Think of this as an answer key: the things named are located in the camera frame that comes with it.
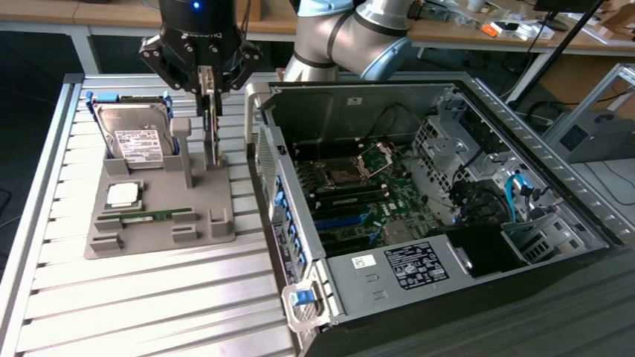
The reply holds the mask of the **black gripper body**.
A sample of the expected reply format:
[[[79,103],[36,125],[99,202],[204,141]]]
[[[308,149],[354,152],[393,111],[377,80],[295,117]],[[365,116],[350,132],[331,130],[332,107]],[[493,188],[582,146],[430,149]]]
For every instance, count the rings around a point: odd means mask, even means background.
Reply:
[[[160,1],[160,40],[170,67],[190,70],[212,65],[212,47],[226,70],[244,67],[243,42],[232,1]]]

